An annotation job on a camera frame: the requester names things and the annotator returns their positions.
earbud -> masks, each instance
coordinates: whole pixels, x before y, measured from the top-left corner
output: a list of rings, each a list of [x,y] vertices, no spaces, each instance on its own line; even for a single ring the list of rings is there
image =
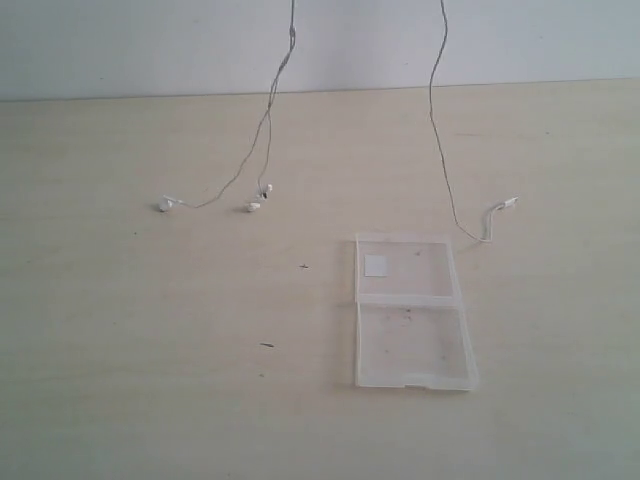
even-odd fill
[[[176,203],[178,202],[175,199],[163,195],[158,202],[158,210],[161,212],[168,212]]]
[[[262,190],[258,191],[255,198],[251,202],[247,203],[246,205],[247,212],[251,213],[258,210],[260,206],[267,201],[267,198],[269,197],[269,194],[271,193],[272,190],[273,190],[273,185],[268,184],[264,188],[262,188]]]

plastic case lid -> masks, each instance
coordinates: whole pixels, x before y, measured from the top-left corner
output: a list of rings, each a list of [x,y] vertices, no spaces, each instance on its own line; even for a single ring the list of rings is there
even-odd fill
[[[358,234],[363,387],[472,390],[478,373],[448,237]]]

wooden table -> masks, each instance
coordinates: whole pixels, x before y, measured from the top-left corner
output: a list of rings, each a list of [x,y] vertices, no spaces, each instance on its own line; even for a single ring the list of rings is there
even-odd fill
[[[3,479],[640,472],[640,81],[0,104]],[[354,235],[448,233],[480,387],[353,386]],[[271,343],[273,348],[261,346]]]

earphone cable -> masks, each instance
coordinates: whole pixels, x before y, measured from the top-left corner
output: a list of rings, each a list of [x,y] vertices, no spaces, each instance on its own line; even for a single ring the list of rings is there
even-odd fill
[[[271,82],[271,88],[269,89],[269,97],[268,97],[268,100],[267,100],[267,108],[266,108],[264,114],[262,115],[262,118],[260,119],[260,122],[258,122],[258,127],[256,128],[256,132],[254,134],[253,142],[251,143],[251,148],[249,149],[249,153],[247,153],[247,155],[240,162],[240,165],[238,166],[238,169],[236,170],[236,173],[234,174],[234,176],[231,177],[231,179],[220,189],[220,191],[218,191],[218,193],[213,198],[211,198],[209,200],[206,200],[206,201],[204,201],[202,203],[198,203],[198,204],[190,204],[190,203],[182,201],[182,200],[174,199],[174,201],[176,201],[177,203],[180,203],[181,205],[184,205],[184,206],[190,207],[190,208],[201,208],[201,207],[206,207],[207,205],[210,205],[210,204],[218,201],[220,198],[222,198],[222,195],[224,195],[224,192],[231,185],[233,185],[235,183],[235,181],[240,177],[240,175],[242,174],[242,171],[244,170],[245,165],[249,161],[249,158],[251,158],[251,156],[253,155],[253,152],[255,151],[256,145],[258,143],[258,138],[260,137],[260,132],[262,131],[262,126],[264,125],[264,122],[266,121],[267,122],[267,129],[268,129],[268,133],[267,133],[267,136],[268,136],[267,151],[266,151],[266,158],[265,158],[265,161],[264,161],[264,165],[262,167],[262,171],[260,172],[260,175],[258,177],[258,188],[260,189],[260,191],[263,191],[263,187],[261,185],[262,177],[264,176],[264,174],[267,171],[267,168],[269,167],[269,159],[270,159],[270,153],[271,153],[271,139],[272,139],[271,108],[273,107],[273,104],[274,104],[275,99],[276,99],[276,95],[278,93],[278,84],[280,82],[280,75],[282,74],[282,72],[284,71],[285,67],[289,63],[289,59],[291,58],[291,54],[293,53],[293,50],[295,49],[295,46],[296,46],[296,29],[295,29],[295,25],[294,25],[295,8],[296,8],[296,0],[291,0],[291,19],[290,19],[290,22],[289,22],[289,50],[287,51],[286,55],[284,56],[284,58],[280,62],[280,65],[278,67],[278,71],[276,72],[276,76],[274,77],[273,81]]]
[[[431,127],[433,128],[433,134],[436,138],[436,144],[438,145],[438,153],[440,154],[440,163],[442,164],[442,173],[444,174],[444,181],[447,184],[447,191],[449,192],[449,203],[451,204],[451,213],[453,214],[453,221],[460,230],[462,230],[468,237],[482,243],[491,243],[493,241],[493,215],[498,210],[502,210],[506,207],[511,207],[515,205],[518,200],[518,197],[511,198],[504,202],[497,203],[496,205],[490,207],[484,214],[484,232],[482,237],[477,237],[470,233],[466,228],[464,228],[460,221],[458,220],[458,211],[456,209],[456,201],[453,195],[453,189],[451,187],[451,182],[449,180],[449,173],[447,171],[447,162],[444,154],[444,149],[442,148],[442,141],[440,139],[440,133],[438,132],[438,127],[435,121],[435,116],[433,113],[433,80],[436,76],[436,72],[438,70],[438,66],[440,65],[440,61],[442,60],[442,54],[444,52],[445,47],[447,46],[447,40],[449,38],[449,19],[447,18],[447,12],[444,5],[444,0],[440,0],[440,11],[442,12],[442,20],[444,22],[444,34],[442,36],[442,43],[440,44],[440,49],[438,50],[438,55],[436,56],[436,61],[433,64],[433,68],[431,70],[431,75],[429,77],[429,120],[431,121]]]

small white sticker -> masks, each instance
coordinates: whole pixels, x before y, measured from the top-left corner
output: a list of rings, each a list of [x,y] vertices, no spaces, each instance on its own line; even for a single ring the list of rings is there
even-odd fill
[[[386,277],[387,257],[384,255],[364,256],[364,276],[365,277]]]

